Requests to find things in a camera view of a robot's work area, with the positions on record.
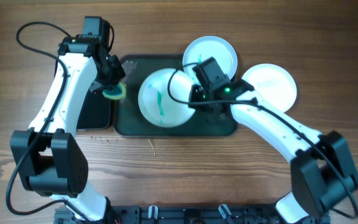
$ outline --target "black mounting base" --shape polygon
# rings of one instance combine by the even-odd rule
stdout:
[[[223,219],[217,207],[159,207],[157,219],[149,218],[149,208],[139,206],[115,206],[121,224],[288,224],[280,218],[274,204],[228,207],[231,218]],[[54,224],[85,223],[77,220],[66,208],[56,209]],[[329,216],[317,220],[305,218],[296,224],[330,224]]]

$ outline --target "cable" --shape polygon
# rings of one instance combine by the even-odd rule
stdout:
[[[183,67],[189,66],[189,65],[196,65],[198,63],[189,63],[186,65],[183,65]],[[253,106],[256,107],[260,110],[263,110],[265,112],[267,112],[268,114],[271,114],[272,116],[274,116],[275,118],[277,118],[279,121],[281,121],[283,124],[285,124],[287,127],[289,127],[295,134],[299,135],[299,137],[301,137],[303,140],[305,140],[313,150],[315,150],[327,163],[327,165],[333,170],[333,172],[335,173],[335,175],[337,176],[338,180],[340,181],[340,183],[342,184],[342,186],[344,187],[347,196],[349,197],[349,200],[351,201],[351,204],[353,206],[353,210],[354,210],[354,216],[349,215],[347,213],[344,213],[338,209],[332,208],[331,210],[333,212],[336,212],[346,218],[350,218],[350,219],[355,219],[358,217],[358,206],[357,206],[357,202],[352,194],[352,192],[350,191],[350,189],[348,188],[348,186],[345,183],[345,180],[343,179],[341,173],[339,173],[339,171],[335,168],[335,166],[333,165],[333,163],[326,157],[326,155],[324,155],[323,152],[321,152],[317,146],[310,141],[310,139],[308,139],[303,133],[301,133],[299,130],[297,130],[294,126],[292,126],[288,121],[286,121],[285,119],[283,119],[282,117],[280,117],[279,115],[277,115],[276,113],[274,113],[273,111],[270,111],[269,109],[265,108],[264,106],[260,106],[257,105],[251,101],[247,101],[247,100],[211,100],[211,101],[203,101],[203,102],[184,102],[178,99],[175,99],[170,91],[170,84],[172,81],[173,76],[176,74],[176,72],[179,71],[179,69],[176,69],[169,81],[168,81],[168,95],[169,97],[173,100],[176,101],[178,103],[183,103],[183,104],[187,104],[187,105],[208,105],[208,104],[215,104],[215,103],[229,103],[229,104],[243,104],[243,105],[249,105],[249,106]]]
[[[11,211],[15,215],[31,215],[31,214],[37,213],[37,212],[39,212],[39,211],[41,211],[41,210],[43,210],[43,209],[45,209],[45,208],[47,208],[47,207],[49,207],[51,205],[54,205],[56,203],[64,203],[66,206],[70,207],[75,213],[77,213],[78,215],[82,216],[87,222],[90,222],[90,220],[88,218],[86,218],[81,212],[78,211],[78,209],[76,209],[74,206],[72,206],[66,200],[55,200],[55,201],[49,202],[49,203],[47,203],[45,205],[42,205],[39,208],[36,208],[36,209],[28,211],[28,212],[20,212],[20,211],[15,210],[13,208],[13,206],[12,206],[12,203],[11,203],[12,187],[13,187],[13,183],[15,181],[15,178],[17,176],[17,173],[19,172],[20,168],[22,167],[22,165],[23,165],[25,159],[27,158],[27,156],[30,154],[30,152],[32,152],[35,149],[35,146],[38,143],[41,135],[44,133],[45,129],[47,128],[47,126],[49,124],[49,122],[51,121],[51,119],[53,117],[53,114],[55,113],[56,107],[58,106],[58,103],[60,101],[60,98],[63,95],[64,89],[65,89],[65,86],[66,86],[66,82],[67,82],[67,75],[68,75],[66,65],[58,57],[56,57],[56,56],[54,56],[54,55],[52,55],[52,54],[50,54],[48,52],[44,52],[42,50],[38,50],[38,49],[35,49],[33,47],[29,47],[29,46],[23,44],[20,41],[19,36],[20,36],[20,33],[22,32],[22,30],[25,29],[26,27],[29,27],[29,26],[32,26],[32,25],[47,25],[47,26],[51,26],[51,27],[54,27],[54,28],[62,31],[67,36],[71,37],[71,35],[69,33],[67,33],[66,31],[64,31],[62,28],[60,28],[60,27],[58,27],[56,25],[53,25],[51,23],[48,23],[48,22],[30,22],[30,23],[24,24],[16,32],[16,41],[17,41],[17,43],[19,43],[20,46],[22,46],[23,48],[25,48],[27,50],[31,50],[33,52],[37,52],[37,53],[40,53],[42,55],[46,55],[48,57],[51,57],[51,58],[55,59],[62,66],[62,68],[63,68],[63,81],[62,81],[62,85],[61,85],[61,87],[59,89],[58,95],[56,97],[56,100],[53,102],[53,105],[52,105],[52,107],[51,107],[51,109],[49,111],[48,116],[45,119],[44,124],[42,125],[41,129],[39,130],[39,132],[35,135],[34,140],[30,143],[30,146],[26,149],[26,151],[24,152],[23,156],[21,157],[21,159],[17,163],[16,168],[14,169],[14,171],[12,173],[11,179],[9,180],[9,183],[8,183],[7,189],[6,189],[6,198],[5,198],[6,206],[9,209],[9,211]]]
[[[114,38],[116,37],[116,35],[114,34],[114,28],[112,27],[112,25],[110,25],[110,29],[111,29],[112,37],[111,37],[111,42],[110,42],[110,46],[109,46],[108,52],[111,51],[112,43],[114,43]]]

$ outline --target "table surface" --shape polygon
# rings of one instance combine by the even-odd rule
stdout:
[[[26,130],[53,79],[55,62],[21,48],[16,30],[47,21],[72,35],[86,15],[102,16],[115,29],[112,52],[181,53],[193,40],[216,35],[239,57],[237,75],[260,63],[286,68],[298,86],[288,114],[348,140],[358,168],[358,2],[200,1],[0,6],[0,223],[51,223],[54,208],[18,217],[5,205],[15,167],[13,130]],[[37,26],[23,42],[56,54],[63,34]],[[77,133],[89,162],[89,181],[113,205],[219,205],[273,203],[291,191],[289,165],[254,132],[240,127],[226,138],[124,139],[111,128]],[[48,202],[20,181],[12,201],[19,210]],[[349,202],[337,207],[351,213]],[[333,215],[333,223],[358,223]]]

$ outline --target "wooden tabletop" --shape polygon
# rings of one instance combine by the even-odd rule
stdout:
[[[84,16],[102,16],[115,29],[112,52],[181,53],[198,37],[216,35],[237,52],[241,76],[260,63],[287,69],[298,100],[287,113],[324,133],[348,140],[358,168],[358,2],[199,1],[0,6],[0,223],[51,223],[54,208],[18,217],[5,205],[15,167],[9,140],[26,130],[53,81],[55,62],[15,40],[26,22],[47,21],[81,33]],[[22,41],[56,55],[63,34],[37,26]],[[77,133],[89,162],[89,181],[113,205],[219,205],[273,203],[291,191],[289,165],[245,127],[226,138],[124,139],[111,128]],[[16,181],[19,210],[49,198]],[[340,203],[349,213],[349,202]],[[333,215],[333,223],[358,223]]]

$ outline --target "black tray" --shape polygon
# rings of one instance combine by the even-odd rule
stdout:
[[[126,55],[120,62],[126,72],[123,82],[127,96],[115,101],[114,130],[124,137],[156,136],[228,136],[236,131],[238,124],[232,118],[222,118],[219,114],[196,111],[184,124],[174,128],[161,128],[148,122],[142,115],[137,102],[140,86],[154,71],[163,68],[182,67],[182,54],[168,55]]]

